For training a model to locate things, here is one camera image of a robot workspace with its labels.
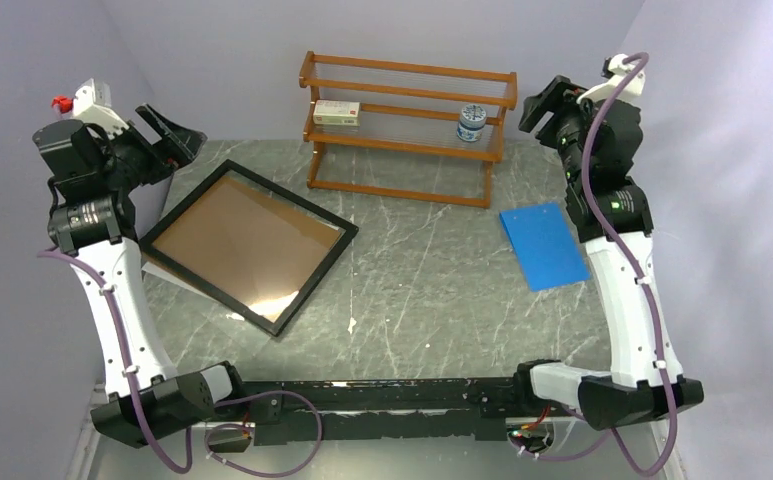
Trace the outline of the white photo paper sheet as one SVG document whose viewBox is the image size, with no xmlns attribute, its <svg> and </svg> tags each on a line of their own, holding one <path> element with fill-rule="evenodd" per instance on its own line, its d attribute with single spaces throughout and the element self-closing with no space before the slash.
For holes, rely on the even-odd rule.
<svg viewBox="0 0 773 480">
<path fill-rule="evenodd" d="M 183 288 L 189 287 L 190 284 L 184 280 L 182 280 L 179 276 L 177 276 L 174 273 L 171 273 L 170 271 L 166 270 L 164 267 L 159 266 L 155 264 L 154 262 L 147 261 L 143 264 L 142 270 L 145 273 L 154 275 L 162 280 L 165 280 L 169 283 L 179 285 Z"/>
</svg>

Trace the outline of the picture frame black and gold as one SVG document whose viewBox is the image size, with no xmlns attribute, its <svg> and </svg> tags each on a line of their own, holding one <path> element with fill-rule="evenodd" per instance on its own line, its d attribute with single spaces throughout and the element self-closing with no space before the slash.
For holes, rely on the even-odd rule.
<svg viewBox="0 0 773 480">
<path fill-rule="evenodd" d="M 141 239 L 164 271 L 277 337 L 358 227 L 226 160 Z"/>
</svg>

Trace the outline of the brown cardboard backing board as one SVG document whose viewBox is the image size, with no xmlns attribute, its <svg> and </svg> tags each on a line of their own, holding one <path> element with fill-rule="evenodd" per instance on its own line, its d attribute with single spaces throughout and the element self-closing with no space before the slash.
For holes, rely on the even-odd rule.
<svg viewBox="0 0 773 480">
<path fill-rule="evenodd" d="M 275 323 L 341 235 L 341 229 L 229 172 L 153 246 Z"/>
</svg>

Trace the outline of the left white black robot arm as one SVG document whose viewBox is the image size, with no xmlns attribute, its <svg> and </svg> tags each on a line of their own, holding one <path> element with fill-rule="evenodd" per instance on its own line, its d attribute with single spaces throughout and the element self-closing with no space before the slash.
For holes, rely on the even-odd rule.
<svg viewBox="0 0 773 480">
<path fill-rule="evenodd" d="M 130 121 L 94 101 L 58 98 L 59 119 L 33 135 L 51 170 L 54 196 L 47 256 L 66 262 L 82 284 L 105 363 L 104 404 L 95 429 L 133 448 L 189 430 L 214 413 L 239 418 L 248 393 L 236 369 L 220 362 L 179 373 L 156 332 L 142 283 L 142 253 L 131 192 L 191 163 L 206 137 L 143 104 L 157 133 L 147 140 Z"/>
</svg>

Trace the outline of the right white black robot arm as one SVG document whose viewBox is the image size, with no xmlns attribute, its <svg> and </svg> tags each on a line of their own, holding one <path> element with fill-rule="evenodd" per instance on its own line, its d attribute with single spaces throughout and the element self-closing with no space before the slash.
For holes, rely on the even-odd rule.
<svg viewBox="0 0 773 480">
<path fill-rule="evenodd" d="M 589 128 L 601 104 L 577 104 L 583 87 L 558 75 L 523 102 L 519 123 L 561 159 L 566 211 L 584 247 L 611 343 L 608 371 L 535 360 L 519 366 L 515 408 L 534 415 L 549 401 L 578 409 L 595 430 L 648 423 L 703 402 L 700 381 L 685 376 L 661 317 L 653 282 L 653 220 L 644 191 L 629 171 L 643 140 L 639 108 L 612 103 L 588 163 Z"/>
</svg>

